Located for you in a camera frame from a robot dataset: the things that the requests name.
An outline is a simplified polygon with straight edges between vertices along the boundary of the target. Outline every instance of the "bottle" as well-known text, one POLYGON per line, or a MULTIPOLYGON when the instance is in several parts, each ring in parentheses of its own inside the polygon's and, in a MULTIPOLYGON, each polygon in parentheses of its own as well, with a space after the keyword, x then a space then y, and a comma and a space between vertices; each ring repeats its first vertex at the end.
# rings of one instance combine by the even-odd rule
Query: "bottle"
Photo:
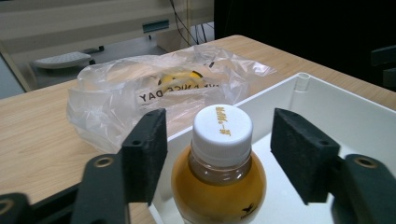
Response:
POLYGON ((185 223, 249 223, 262 206, 266 176, 251 150, 253 124, 232 105, 201 110, 191 144, 177 157, 172 191, 185 223))

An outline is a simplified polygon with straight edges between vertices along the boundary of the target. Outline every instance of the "white plastic box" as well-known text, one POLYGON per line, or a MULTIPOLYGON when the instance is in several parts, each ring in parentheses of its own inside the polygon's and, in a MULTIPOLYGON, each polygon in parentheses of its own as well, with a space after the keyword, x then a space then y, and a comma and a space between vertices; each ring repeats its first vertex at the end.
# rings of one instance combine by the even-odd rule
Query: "white plastic box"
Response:
MULTIPOLYGON (((267 175, 266 197, 252 223, 333 223, 332 195, 329 194, 327 203, 304 205, 271 153, 276 107, 294 111, 319 127, 342 146, 339 154, 342 158, 351 153, 366 155, 382 161, 396 174, 396 112, 382 105, 300 73, 237 106, 253 120, 253 150, 267 175)), ((149 208, 157 223, 183 223, 170 180, 173 162, 190 140, 191 128, 168 139, 168 155, 149 208)))

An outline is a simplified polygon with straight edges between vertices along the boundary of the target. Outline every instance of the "cable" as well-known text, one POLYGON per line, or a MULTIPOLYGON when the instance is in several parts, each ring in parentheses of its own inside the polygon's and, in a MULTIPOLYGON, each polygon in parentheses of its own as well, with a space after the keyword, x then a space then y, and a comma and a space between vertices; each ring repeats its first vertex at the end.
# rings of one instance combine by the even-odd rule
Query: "cable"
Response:
POLYGON ((212 27, 212 29, 215 29, 215 27, 211 26, 209 23, 205 23, 207 26, 212 27))
POLYGON ((171 6, 174 10, 175 13, 175 20, 176 20, 176 26, 178 29, 178 32, 180 33, 181 37, 184 39, 184 41, 186 41, 186 43, 191 46, 191 44, 189 43, 189 41, 187 41, 187 39, 183 36, 183 34, 180 32, 180 28, 178 27, 178 21, 180 21, 180 23, 183 25, 183 27, 187 30, 187 32, 189 33, 189 35, 191 36, 192 40, 199 45, 199 42, 197 40, 195 40, 194 36, 192 35, 192 33, 190 32, 190 29, 187 29, 186 25, 184 24, 184 22, 181 20, 181 18, 177 15, 176 9, 175 9, 175 3, 173 0, 169 0, 171 3, 171 6))
POLYGON ((199 34, 199 30, 198 30, 198 28, 197 28, 196 25, 195 25, 195 35, 196 35, 197 40, 198 40, 198 37, 199 37, 199 39, 200 39, 203 43, 206 43, 206 41, 204 41, 204 40, 201 38, 201 35, 199 34))
POLYGON ((194 27, 195 27, 195 38, 197 39, 197 41, 198 41, 198 43, 199 43, 199 39, 198 39, 198 28, 197 28, 196 25, 195 25, 194 27))
POLYGON ((202 24, 201 24, 201 28, 202 28, 202 33, 204 34, 204 40, 205 40, 205 43, 206 43, 207 42, 206 34, 205 34, 204 26, 202 24))

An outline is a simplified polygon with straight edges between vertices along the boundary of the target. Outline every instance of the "plastic bag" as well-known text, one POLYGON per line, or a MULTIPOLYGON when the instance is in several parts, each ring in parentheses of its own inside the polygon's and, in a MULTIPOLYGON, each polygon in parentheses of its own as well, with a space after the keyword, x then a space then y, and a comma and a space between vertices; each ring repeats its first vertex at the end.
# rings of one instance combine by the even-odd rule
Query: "plastic bag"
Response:
POLYGON ((69 89, 67 118, 82 139, 117 153, 147 112, 166 109, 170 136, 191 126, 195 114, 208 105, 234 105, 247 98, 247 76, 273 72, 209 45, 90 65, 69 89))

